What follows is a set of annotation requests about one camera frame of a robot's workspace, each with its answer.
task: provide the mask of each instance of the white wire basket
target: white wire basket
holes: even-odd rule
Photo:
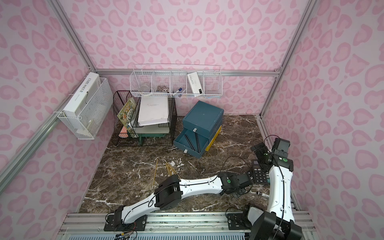
[[[83,108],[77,118],[68,118],[63,112],[58,118],[78,139],[95,139],[104,118],[113,102],[113,95],[106,78],[100,78],[101,85]]]
[[[192,92],[187,79],[187,74],[192,72],[197,72],[203,94]],[[221,98],[223,95],[223,76],[217,65],[134,65],[129,80],[135,97]]]

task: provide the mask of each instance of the aluminum frame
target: aluminum frame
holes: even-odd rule
[[[303,11],[301,20],[296,28],[295,34],[288,46],[288,50],[283,58],[282,65],[279,69],[275,71],[239,71],[239,70],[223,70],[223,76],[270,76],[276,77],[272,88],[270,89],[267,99],[262,107],[260,117],[257,122],[260,127],[260,130],[265,134],[268,134],[268,130],[265,127],[264,121],[262,119],[263,115],[266,113],[275,92],[277,91],[278,85],[281,82],[281,79],[286,71],[289,62],[291,61],[297,46],[300,43],[302,36],[304,35],[306,28],[310,22],[312,15],[315,12],[315,9],[318,5],[319,0],[308,0],[307,5]],[[78,34],[76,33],[73,25],[69,21],[67,14],[65,13],[62,5],[59,0],[48,0],[49,5],[56,14],[58,20],[63,26],[64,30],[68,34],[68,37],[74,44],[74,47],[79,53],[80,58],[87,65],[90,71],[96,72],[100,75],[129,75],[131,69],[97,69],[93,63],[90,55],[85,49],[82,41],[80,40]],[[70,95],[62,102],[60,107],[56,111],[61,111],[65,104],[69,101]],[[13,178],[22,170],[24,165],[27,163],[29,158],[35,153],[35,151],[41,146],[44,140],[47,138],[49,133],[55,128],[59,123],[57,118],[58,113],[53,113],[51,116],[42,124],[42,126],[36,131],[34,136],[29,140],[29,142],[23,147],[23,149],[16,154],[16,156],[10,161],[5,170],[0,174],[0,194],[5,190],[8,184],[13,180]]]
[[[313,14],[317,9],[319,2],[320,0],[308,0],[307,5],[305,6],[305,9],[304,9],[303,15],[301,16],[300,22],[296,28],[293,39],[288,46],[288,50],[285,53],[283,61],[281,62],[281,67],[279,68],[280,74],[277,77],[277,79],[274,81],[268,93],[268,96],[266,98],[266,101],[260,111],[261,118],[263,118],[263,116],[266,114],[268,107],[271,104],[272,99],[278,89],[278,86],[280,85],[280,82],[284,76],[284,73],[287,70],[291,59],[293,58],[293,55],[295,54],[298,45],[300,44],[301,38],[303,37],[303,35],[307,30],[307,27],[312,19]]]
[[[96,66],[93,63],[87,50],[85,49],[83,43],[81,42],[80,37],[76,33],[76,30],[74,29],[71,21],[69,20],[67,14],[65,13],[65,11],[63,9],[63,6],[59,2],[59,0],[47,0],[47,2],[51,6],[57,19],[59,20],[62,27],[66,31],[69,39],[72,41],[75,49],[77,50],[80,58],[82,59],[82,61],[85,63],[85,65],[87,65],[87,67],[90,71],[95,72]]]
[[[182,72],[195,72],[191,70],[180,70],[180,69],[164,69],[164,70],[153,70],[154,72],[162,72],[162,71],[182,71]],[[96,73],[100,75],[130,75],[133,72],[133,69],[112,69],[112,68],[98,68],[96,69]],[[214,70],[204,70],[204,72],[215,72]],[[263,77],[263,76],[269,76],[269,77],[278,77],[279,72],[278,71],[248,71],[248,70],[221,70],[222,76],[247,76],[247,77]]]
[[[65,105],[71,99],[71,96],[79,85],[74,89],[72,94],[69,94],[61,105],[54,111],[48,119],[40,126],[39,129],[35,132],[32,138],[24,145],[24,147],[11,159],[9,164],[5,169],[0,173],[0,194],[8,187],[16,175],[23,169],[25,164],[28,162],[29,158],[36,152],[36,150],[43,144],[48,135],[55,129],[56,125],[60,122],[60,119],[57,117],[59,113],[63,110]]]
[[[67,214],[58,236],[70,234],[106,234],[105,216],[101,214]],[[293,211],[295,223],[303,232],[315,232],[316,229],[307,211]],[[145,233],[230,233],[250,232],[250,230],[229,230],[225,212],[156,212],[147,215]]]

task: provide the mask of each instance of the pink wallpaper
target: pink wallpaper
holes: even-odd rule
[[[106,75],[111,90],[129,90],[129,76]],[[224,114],[259,114],[274,77],[223,77],[220,99],[175,98],[177,114],[184,116],[201,100],[224,109]]]
[[[86,74],[44,0],[0,3],[0,171]]]
[[[384,238],[384,1],[323,0],[264,120],[326,240]]]
[[[112,132],[112,111],[95,140],[77,140],[59,123],[0,196],[0,239],[54,239],[81,204]]]
[[[98,68],[278,68],[306,0],[62,0]]]

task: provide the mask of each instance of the white robotic arm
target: white robotic arm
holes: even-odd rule
[[[299,240],[301,227],[294,224],[291,209],[291,179],[293,161],[288,159],[288,147],[290,142],[284,139],[276,139],[271,151],[268,151],[264,143],[259,143],[251,150],[256,154],[259,165],[263,171],[268,171],[270,176],[270,199],[266,211],[248,209],[247,220],[252,225],[250,239],[268,239],[271,234],[276,237],[278,228],[285,230],[284,239]],[[147,198],[130,206],[120,206],[114,212],[115,230],[120,225],[135,222],[139,217],[155,210],[169,210],[176,207],[179,202],[198,194],[235,194],[243,195],[245,187],[255,184],[254,171],[244,174],[220,172],[218,175],[204,179],[179,179],[177,175],[168,177]]]
[[[168,187],[165,187],[160,191],[172,190],[173,192],[177,192],[179,189],[180,191],[182,191],[181,199],[184,199],[186,197],[190,197],[198,194],[205,194],[205,193],[219,194],[223,190],[221,186],[222,186],[221,179],[218,178],[217,175],[215,175],[213,177],[203,178],[203,179],[194,179],[194,180],[180,179],[180,182],[178,184],[173,185],[173,182],[172,182],[171,185],[168,185]],[[156,207],[157,201],[155,198],[156,198],[155,193],[152,193],[150,196],[141,200],[140,202],[137,202],[130,206],[125,206],[121,212],[122,223],[124,224],[133,223],[136,219],[138,219],[141,216],[144,216],[155,210],[160,210],[159,206]]]

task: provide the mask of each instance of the book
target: book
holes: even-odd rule
[[[135,111],[136,103],[133,98],[129,98],[127,103],[123,106],[123,108],[118,113],[118,118],[124,127],[127,129],[127,134],[131,137],[137,137],[135,131],[131,126],[131,118]]]
[[[155,125],[168,122],[168,98],[141,97],[139,126]]]
[[[135,131],[133,131],[133,128],[132,128],[130,123],[128,123],[128,126],[129,126],[128,127],[129,130],[127,130],[127,128],[124,127],[124,126],[122,127],[122,129],[121,129],[121,131],[119,133],[119,137],[121,137],[121,138],[127,138],[128,136],[130,136],[130,137],[139,137],[139,136],[137,136]]]
[[[67,105],[63,108],[65,115],[68,118],[77,118],[100,85],[100,76],[96,73],[89,73]]]

